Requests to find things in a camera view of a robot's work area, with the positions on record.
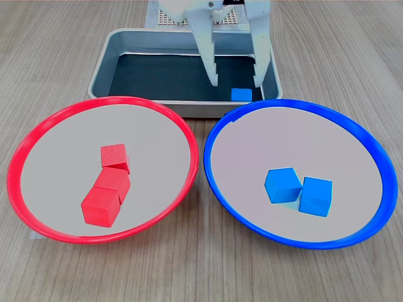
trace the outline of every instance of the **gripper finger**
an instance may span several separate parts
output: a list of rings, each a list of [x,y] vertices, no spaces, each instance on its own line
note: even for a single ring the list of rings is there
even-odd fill
[[[254,50],[254,84],[260,87],[270,64],[270,2],[245,0],[246,18],[251,28]]]
[[[219,76],[214,58],[213,18],[210,10],[190,10],[185,12],[191,32],[195,37],[200,57],[212,86],[217,87]]]

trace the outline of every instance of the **red rim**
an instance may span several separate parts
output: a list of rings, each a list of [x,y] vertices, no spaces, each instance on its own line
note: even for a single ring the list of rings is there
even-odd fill
[[[26,204],[22,196],[21,174],[23,166],[25,164],[25,160],[28,157],[28,154],[31,152],[31,149],[33,148],[33,146],[35,146],[35,144],[39,141],[39,139],[41,139],[45,133],[47,133],[51,128],[59,124],[61,121],[64,121],[69,117],[86,110],[115,104],[137,105],[152,109],[168,117],[171,121],[176,123],[177,126],[182,130],[189,143],[190,168],[188,177],[186,178],[181,191],[177,195],[176,199],[162,213],[160,213],[153,219],[147,221],[146,223],[143,223],[142,225],[139,225],[135,228],[132,228],[124,232],[103,236],[82,237],[82,236],[73,236],[64,234],[47,227],[32,215],[30,210],[26,207]],[[37,127],[35,127],[20,143],[20,145],[16,149],[16,152],[13,155],[13,158],[11,159],[7,175],[7,190],[10,203],[13,206],[15,212],[23,220],[23,222],[25,222],[34,231],[48,238],[52,238],[67,243],[81,243],[81,244],[106,243],[123,239],[132,236],[138,232],[141,232],[146,228],[155,225],[157,222],[159,222],[165,216],[167,216],[170,212],[172,212],[189,193],[189,190],[196,179],[198,167],[199,167],[199,152],[196,137],[195,134],[190,129],[189,125],[184,121],[184,119],[182,119],[182,117],[180,117],[177,113],[175,113],[171,109],[146,99],[126,97],[126,96],[113,96],[113,97],[91,99],[89,101],[74,104],[48,117],[46,120],[41,122]]]

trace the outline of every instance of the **metal tray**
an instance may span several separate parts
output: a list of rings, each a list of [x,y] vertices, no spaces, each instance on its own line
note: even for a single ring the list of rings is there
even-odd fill
[[[253,83],[253,73],[244,72],[244,70],[250,69],[254,60],[247,62],[249,65],[246,66],[246,69],[241,67],[242,64],[239,65],[242,60],[245,61],[246,57],[253,58],[254,52],[251,35],[248,31],[215,31],[213,32],[213,40],[215,41],[215,54],[217,56],[219,87],[212,87],[209,84],[191,31],[134,28],[115,30],[108,35],[105,41],[101,57],[89,85],[89,97],[138,96],[163,104],[185,118],[221,118],[227,112],[247,104],[247,102],[233,102],[229,96],[231,88],[254,88],[250,87]],[[183,77],[183,71],[177,70],[178,68],[175,67],[181,66],[181,64],[176,64],[173,68],[164,66],[164,62],[169,62],[169,60],[161,60],[161,57],[159,60],[144,60],[141,61],[143,64],[136,65],[135,62],[138,60],[127,60],[128,55],[138,57],[145,55],[180,56],[186,61],[192,62],[193,65],[188,66],[188,70],[196,72],[197,75]],[[196,58],[196,62],[190,60],[189,57]],[[231,61],[227,62],[225,68],[220,70],[220,62],[223,59],[226,61],[231,59],[235,64],[231,65]],[[192,69],[197,64],[199,64],[199,68]],[[235,70],[233,73],[228,71],[231,68]],[[236,74],[236,68],[238,71],[242,68],[242,72]],[[149,73],[148,77],[142,77],[142,72],[145,75]],[[175,89],[171,89],[172,86],[167,85],[168,81],[176,84]],[[200,94],[200,99],[197,99],[195,94],[190,96],[188,93],[197,89],[200,92],[206,91],[204,96]],[[182,91],[183,95],[178,95],[178,91]],[[259,96],[254,91],[254,100],[282,97],[273,52],[271,52],[271,63],[260,91],[261,95],[259,94]],[[212,97],[211,100],[206,100],[206,96],[217,96],[217,98]]]

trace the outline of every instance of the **blue rim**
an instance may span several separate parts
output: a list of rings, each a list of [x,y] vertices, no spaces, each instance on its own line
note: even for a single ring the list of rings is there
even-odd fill
[[[372,158],[374,159],[379,169],[382,179],[382,186],[383,186],[382,199],[380,206],[377,212],[375,213],[374,217],[361,230],[348,237],[327,242],[303,242],[297,240],[290,240],[281,236],[274,235],[254,225],[253,223],[245,219],[243,216],[238,214],[238,212],[233,207],[231,207],[231,205],[225,200],[219,188],[217,187],[217,184],[215,183],[215,179],[212,173],[210,159],[214,141],[218,136],[218,134],[220,133],[220,131],[227,124],[238,120],[242,116],[252,111],[269,107],[287,107],[287,108],[301,109],[304,111],[315,113],[321,117],[327,118],[328,120],[333,121],[334,123],[344,128],[345,130],[349,131],[352,135],[354,135],[371,154]],[[204,151],[204,168],[207,180],[217,199],[236,219],[238,219],[248,228],[259,233],[260,235],[263,235],[267,238],[270,238],[274,241],[286,245],[300,247],[303,249],[320,249],[320,250],[339,249],[342,247],[347,247],[350,245],[360,243],[370,238],[371,236],[373,236],[382,229],[382,227],[388,222],[389,218],[392,216],[397,202],[398,185],[395,169],[386,151],[377,142],[377,140],[371,134],[369,134],[363,127],[361,127],[359,124],[349,119],[348,117],[329,108],[305,101],[297,101],[292,99],[274,99],[267,101],[258,101],[241,106],[227,113],[214,126],[213,130],[210,132],[207,138]]]

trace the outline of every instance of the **blue cube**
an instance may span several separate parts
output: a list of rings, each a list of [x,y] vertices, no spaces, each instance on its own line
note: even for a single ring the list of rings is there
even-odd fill
[[[235,102],[251,102],[252,101],[252,89],[231,89],[231,101]]]
[[[300,212],[327,217],[332,203],[332,182],[305,177],[301,194]]]
[[[296,201],[302,185],[293,168],[270,170],[264,183],[271,203]]]

